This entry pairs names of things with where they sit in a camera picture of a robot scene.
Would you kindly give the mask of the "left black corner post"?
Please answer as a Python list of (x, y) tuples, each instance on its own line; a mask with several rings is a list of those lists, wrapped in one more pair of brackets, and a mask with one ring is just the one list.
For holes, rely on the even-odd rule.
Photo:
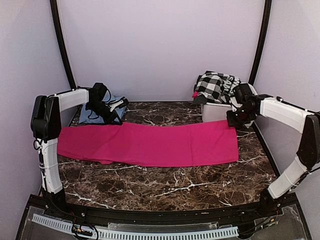
[(71, 90), (75, 90), (77, 88), (76, 81), (74, 79), (72, 67), (70, 64), (67, 48), (66, 48), (66, 43), (64, 39), (64, 34), (63, 34), (63, 28), (62, 28), (62, 23), (61, 23), (61, 18), (60, 18), (60, 12), (59, 12), (59, 6), (58, 6), (58, 1), (57, 0), (50, 0), (50, 9), (51, 9), (51, 15), (52, 15), (52, 20), (53, 20), (53, 26), (54, 26), (54, 31), (56, 35), (56, 40), (61, 56), (61, 60), (63, 63), (64, 71), (67, 77), (67, 81), (69, 84), (69, 88)]

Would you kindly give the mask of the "black shirt white lettering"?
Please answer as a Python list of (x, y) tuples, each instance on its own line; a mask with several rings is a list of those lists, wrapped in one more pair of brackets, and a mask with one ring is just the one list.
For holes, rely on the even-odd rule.
[(234, 88), (241, 83), (239, 77), (223, 73), (221, 76), (222, 79), (222, 93), (225, 98), (225, 101), (228, 102), (230, 97), (234, 95)]

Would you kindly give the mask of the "white plastic laundry bin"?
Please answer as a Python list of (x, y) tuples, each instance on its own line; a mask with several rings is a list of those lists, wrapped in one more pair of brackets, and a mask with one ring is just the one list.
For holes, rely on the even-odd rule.
[(258, 99), (256, 98), (257, 91), (253, 87), (254, 102), (238, 104), (236, 98), (232, 95), (227, 103), (206, 103), (201, 106), (202, 120), (204, 122), (227, 121), (227, 111), (236, 111), (239, 108), (244, 109), (247, 113), (258, 113)]

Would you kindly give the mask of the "black corner post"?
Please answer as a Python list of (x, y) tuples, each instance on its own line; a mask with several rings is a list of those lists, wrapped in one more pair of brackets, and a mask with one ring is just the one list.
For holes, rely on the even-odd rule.
[(53, 26), (54, 26), (54, 31), (56, 35), (56, 40), (61, 56), (61, 60), (63, 63), (64, 71), (67, 77), (67, 81), (69, 84), (69, 88), (71, 90), (75, 90), (77, 88), (76, 81), (74, 79), (72, 67), (70, 64), (67, 48), (66, 48), (66, 43), (64, 39), (64, 34), (63, 34), (63, 28), (62, 28), (62, 23), (61, 23), (61, 18), (60, 18), (60, 12), (59, 12), (59, 6), (58, 6), (58, 1), (57, 0), (50, 0), (50, 9), (51, 9), (51, 15), (52, 15), (52, 20), (53, 20)]
[(258, 70), (259, 70), (259, 66), (260, 66), (260, 62), (262, 59), (264, 45), (265, 45), (267, 32), (268, 32), (269, 21), (270, 21), (271, 8), (272, 8), (272, 0), (265, 0), (257, 47), (256, 47), (256, 51), (255, 51), (254, 60), (252, 63), (250, 76), (248, 79), (248, 83), (251, 85), (254, 85), (254, 83), (255, 83), (255, 80), (256, 80), (256, 77), (258, 74)]

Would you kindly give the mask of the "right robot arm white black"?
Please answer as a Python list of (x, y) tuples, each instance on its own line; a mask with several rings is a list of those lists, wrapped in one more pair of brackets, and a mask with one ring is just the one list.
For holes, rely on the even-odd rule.
[(280, 176), (261, 194), (255, 205), (255, 213), (266, 217), (276, 210), (285, 196), (297, 188), (320, 162), (320, 114), (284, 101), (281, 97), (252, 93), (230, 98), (232, 109), (227, 112), (231, 127), (240, 127), (264, 117), (275, 123), (270, 133), (265, 133), (268, 146), (275, 157), (284, 157), (276, 163), (281, 168)]

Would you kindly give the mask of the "folded light blue shirt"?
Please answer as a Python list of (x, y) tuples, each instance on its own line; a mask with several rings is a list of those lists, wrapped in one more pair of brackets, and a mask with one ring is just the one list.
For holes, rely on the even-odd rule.
[(123, 96), (115, 98), (109, 90), (107, 98), (98, 93), (97, 90), (89, 91), (89, 101), (83, 105), (80, 116), (80, 124), (91, 125), (122, 125), (129, 101)]

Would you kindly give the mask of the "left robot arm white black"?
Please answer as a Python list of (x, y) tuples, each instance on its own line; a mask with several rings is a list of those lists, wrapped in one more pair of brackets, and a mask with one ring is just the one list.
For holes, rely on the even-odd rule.
[(49, 96), (36, 97), (31, 116), (30, 128), (33, 133), (33, 147), (38, 152), (39, 169), (42, 179), (43, 197), (51, 205), (51, 210), (60, 218), (67, 218), (71, 213), (66, 203), (66, 194), (58, 167), (58, 138), (62, 131), (61, 112), (85, 105), (86, 109), (101, 117), (105, 125), (122, 125), (116, 112), (124, 108), (129, 101), (122, 97), (110, 102), (104, 101), (109, 89), (103, 83), (93, 87), (78, 87), (69, 91)]

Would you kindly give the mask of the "black curved front rail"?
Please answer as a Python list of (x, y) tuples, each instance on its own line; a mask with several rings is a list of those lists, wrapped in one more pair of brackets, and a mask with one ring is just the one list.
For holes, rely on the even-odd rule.
[(115, 210), (68, 203), (66, 208), (59, 210), (50, 201), (40, 198), (38, 207), (54, 217), (75, 219), (76, 223), (88, 222), (92, 225), (107, 226), (117, 224), (146, 224), (146, 225), (182, 225), (204, 224), (217, 222), (223, 224), (251, 224), (262, 218), (256, 210), (258, 204), (249, 203), (240, 206), (212, 208), (207, 210), (187, 211), (134, 211)]

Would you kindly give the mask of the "pink trousers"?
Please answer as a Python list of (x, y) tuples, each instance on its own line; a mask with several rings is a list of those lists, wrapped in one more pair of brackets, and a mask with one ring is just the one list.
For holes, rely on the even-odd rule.
[(65, 127), (57, 153), (82, 161), (143, 167), (198, 167), (239, 160), (236, 130), (227, 121), (181, 126), (122, 125)]

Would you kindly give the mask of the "black white checkered shirt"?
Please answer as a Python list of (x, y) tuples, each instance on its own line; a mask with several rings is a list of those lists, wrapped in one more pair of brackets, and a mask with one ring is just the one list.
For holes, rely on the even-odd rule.
[(193, 89), (193, 104), (224, 104), (223, 79), (222, 74), (213, 71), (207, 71), (199, 75)]

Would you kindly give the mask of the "right black corner post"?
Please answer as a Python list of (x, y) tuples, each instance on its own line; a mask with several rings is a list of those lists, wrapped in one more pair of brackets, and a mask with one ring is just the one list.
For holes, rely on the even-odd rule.
[(270, 21), (271, 8), (272, 8), (272, 0), (265, 0), (257, 47), (256, 47), (256, 51), (255, 51), (254, 60), (252, 63), (250, 76), (248, 79), (248, 83), (251, 85), (254, 85), (254, 83), (255, 83), (255, 80), (256, 80), (256, 77), (258, 74), (258, 70), (259, 70), (259, 66), (260, 66), (260, 62), (262, 59), (264, 45), (265, 45), (267, 32), (268, 32), (269, 21)]

